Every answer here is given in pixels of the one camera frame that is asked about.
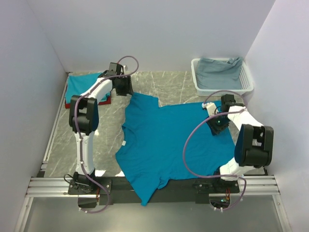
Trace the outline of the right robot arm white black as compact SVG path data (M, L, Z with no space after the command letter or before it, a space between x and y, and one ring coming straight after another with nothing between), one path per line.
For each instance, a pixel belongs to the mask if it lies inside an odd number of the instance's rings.
M229 181L271 163L274 129L258 122L244 104L236 102L234 95L223 95L219 107L207 102L202 108L209 115L207 124L212 135L219 135L230 123L239 131L233 158L214 173L219 176L212 180L214 191L222 193L229 187Z

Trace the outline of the folded red t shirt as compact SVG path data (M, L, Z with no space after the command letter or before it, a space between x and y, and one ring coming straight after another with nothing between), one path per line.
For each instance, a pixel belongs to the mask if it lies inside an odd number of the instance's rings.
M102 101L100 101L98 103L98 105L107 105L107 104L111 104L111 95L107 94L105 99L103 99ZM65 109L69 109L70 108L70 103L67 103L66 100L64 101L64 106Z

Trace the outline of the black base beam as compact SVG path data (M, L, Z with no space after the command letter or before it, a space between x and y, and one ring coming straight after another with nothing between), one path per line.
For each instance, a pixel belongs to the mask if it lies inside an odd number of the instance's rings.
M77 196L80 207L90 208L105 204L141 202L125 177L98 177L97 181L109 192L109 200L107 193L99 189L97 185L82 186L73 180L69 183L68 195ZM165 187L154 192L149 203L195 202L208 204L210 194L225 196L231 193L240 193L237 181L223 181L219 178L170 180Z

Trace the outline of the folded light teal t shirt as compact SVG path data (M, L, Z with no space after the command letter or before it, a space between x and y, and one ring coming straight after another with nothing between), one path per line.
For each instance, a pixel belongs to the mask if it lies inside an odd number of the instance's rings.
M91 89L95 85L99 75L100 73L69 75L65 94L66 104L70 104L73 95L82 96Z

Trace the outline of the white plastic basket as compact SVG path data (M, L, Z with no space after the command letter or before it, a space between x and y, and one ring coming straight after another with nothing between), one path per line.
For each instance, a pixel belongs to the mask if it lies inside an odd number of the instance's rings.
M197 85L197 76L196 76L197 66L198 66L199 61L200 61L200 58L194 58L191 60L192 79L193 79L193 83L194 83L198 96L209 96L210 94L216 91L219 91L219 90L222 90L223 92L228 92L228 90L230 90L240 95L243 95L245 93L249 93L254 90L253 78L245 61L242 62L242 67L241 67L240 74L239 74L239 81L241 84L240 89L222 88L222 87L219 89L199 88Z

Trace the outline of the aluminium rail frame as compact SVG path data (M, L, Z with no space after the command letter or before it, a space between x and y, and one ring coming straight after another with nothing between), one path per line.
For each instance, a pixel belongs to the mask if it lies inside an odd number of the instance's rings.
M114 158L123 140L121 130L128 98L113 96L103 106L96 133L94 158L106 177L121 177ZM231 210L215 212L211 205L195 202L115 203L102 213L78 210L78 197L69 196L63 179L76 165L75 142L68 125L69 112L60 105L51 131L40 171L31 178L19 219L17 232L288 232L290 226L274 176L258 169L238 181L243 201Z

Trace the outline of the grey blue t shirt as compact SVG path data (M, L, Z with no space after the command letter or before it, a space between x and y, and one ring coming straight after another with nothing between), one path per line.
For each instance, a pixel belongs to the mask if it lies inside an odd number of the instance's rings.
M197 65L197 86L200 89L241 89L239 79L242 68L242 57L230 58L227 61L201 58Z

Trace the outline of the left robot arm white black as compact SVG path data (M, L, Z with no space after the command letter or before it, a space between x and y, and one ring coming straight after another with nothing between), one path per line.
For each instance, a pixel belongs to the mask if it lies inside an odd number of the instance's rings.
M69 126L74 132L77 144L77 166L75 174L82 175L79 188L85 194L96 190L93 179L93 139L99 124L98 103L110 93L118 96L133 95L131 74L125 74L120 63L110 63L109 69L98 76L95 83L81 95L73 95L70 101Z

